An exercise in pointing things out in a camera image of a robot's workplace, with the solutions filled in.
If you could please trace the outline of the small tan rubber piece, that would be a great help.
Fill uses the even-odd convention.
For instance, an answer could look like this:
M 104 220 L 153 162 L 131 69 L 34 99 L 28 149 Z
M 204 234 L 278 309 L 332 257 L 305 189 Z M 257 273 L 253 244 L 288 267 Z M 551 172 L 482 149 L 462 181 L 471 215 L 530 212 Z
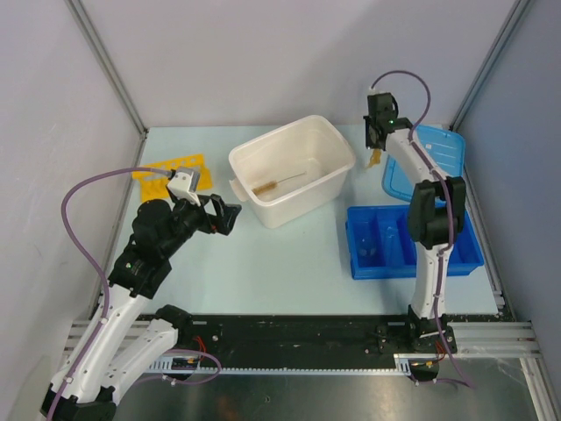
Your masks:
M 380 164 L 382 151 L 380 149 L 373 149 L 370 159 L 367 164 L 367 168 L 373 168 Z

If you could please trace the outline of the brown bottle brush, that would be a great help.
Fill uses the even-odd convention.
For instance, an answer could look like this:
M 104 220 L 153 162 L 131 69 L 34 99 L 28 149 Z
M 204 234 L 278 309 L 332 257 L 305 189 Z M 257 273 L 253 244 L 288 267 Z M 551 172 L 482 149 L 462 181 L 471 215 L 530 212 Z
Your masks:
M 288 182 L 290 180 L 293 180 L 293 179 L 298 178 L 298 177 L 303 176 L 303 175 L 306 175 L 306 173 L 303 172 L 303 173 L 296 174 L 296 175 L 290 175 L 289 177 L 283 178 L 281 180 L 273 180 L 273 181 L 270 181 L 270 182 L 266 182 L 264 184 L 261 184 L 261 185 L 255 187 L 255 188 L 253 188 L 252 193 L 255 196 L 265 194 L 266 192 L 269 192 L 269 191 L 272 191 L 272 190 L 276 189 L 281 183 Z

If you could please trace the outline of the blue plastic lid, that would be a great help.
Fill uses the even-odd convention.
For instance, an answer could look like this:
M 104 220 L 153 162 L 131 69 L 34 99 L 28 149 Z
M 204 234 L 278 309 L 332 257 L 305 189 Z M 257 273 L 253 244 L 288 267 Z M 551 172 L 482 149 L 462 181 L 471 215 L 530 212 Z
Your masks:
M 419 125 L 416 133 L 429 156 L 442 170 L 453 177 L 463 175 L 465 139 L 460 134 L 430 125 Z M 413 195 L 414 187 L 391 155 L 387 158 L 382 188 L 391 197 L 406 202 L 409 202 Z

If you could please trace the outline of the white plastic tub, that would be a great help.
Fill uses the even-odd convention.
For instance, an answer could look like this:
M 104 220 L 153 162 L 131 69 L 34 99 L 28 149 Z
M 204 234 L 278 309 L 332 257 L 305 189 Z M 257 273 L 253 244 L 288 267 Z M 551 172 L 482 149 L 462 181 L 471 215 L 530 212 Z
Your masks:
M 234 147 L 229 163 L 236 197 L 274 229 L 336 198 L 356 157 L 328 119 L 311 115 Z M 261 184 L 303 172 L 265 194 L 252 193 Z

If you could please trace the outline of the clear watch glass dish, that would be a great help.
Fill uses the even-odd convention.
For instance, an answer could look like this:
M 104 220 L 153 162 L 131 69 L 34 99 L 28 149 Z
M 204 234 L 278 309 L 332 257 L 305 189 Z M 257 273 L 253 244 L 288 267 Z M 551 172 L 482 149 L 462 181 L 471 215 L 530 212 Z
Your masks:
M 355 240 L 359 258 L 366 259 L 375 256 L 377 252 L 376 238 L 368 223 L 360 223 L 355 226 Z

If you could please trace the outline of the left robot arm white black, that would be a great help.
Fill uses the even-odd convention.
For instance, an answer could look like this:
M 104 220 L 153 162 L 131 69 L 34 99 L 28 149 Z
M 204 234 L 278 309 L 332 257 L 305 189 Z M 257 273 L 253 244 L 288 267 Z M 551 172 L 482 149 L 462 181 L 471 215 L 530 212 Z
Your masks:
M 103 303 L 50 381 L 41 405 L 48 420 L 111 420 L 128 389 L 162 354 L 192 344 L 192 317 L 168 304 L 124 351 L 124 337 L 171 272 L 171 257 L 196 232 L 231 233 L 242 208 L 215 194 L 197 203 L 173 197 L 142 203 L 117 258 Z

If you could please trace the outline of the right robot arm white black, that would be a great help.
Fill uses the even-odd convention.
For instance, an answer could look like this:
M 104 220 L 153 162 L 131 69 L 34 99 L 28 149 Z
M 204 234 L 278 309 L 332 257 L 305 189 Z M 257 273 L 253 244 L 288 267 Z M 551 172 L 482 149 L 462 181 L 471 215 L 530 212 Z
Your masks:
M 391 93 L 369 94 L 364 120 L 366 147 L 388 153 L 414 187 L 407 224 L 416 249 L 416 280 L 405 343 L 415 352 L 450 353 L 454 338 L 446 331 L 444 290 L 451 253 L 465 226 L 465 181 L 430 157 L 414 125 L 399 116 Z

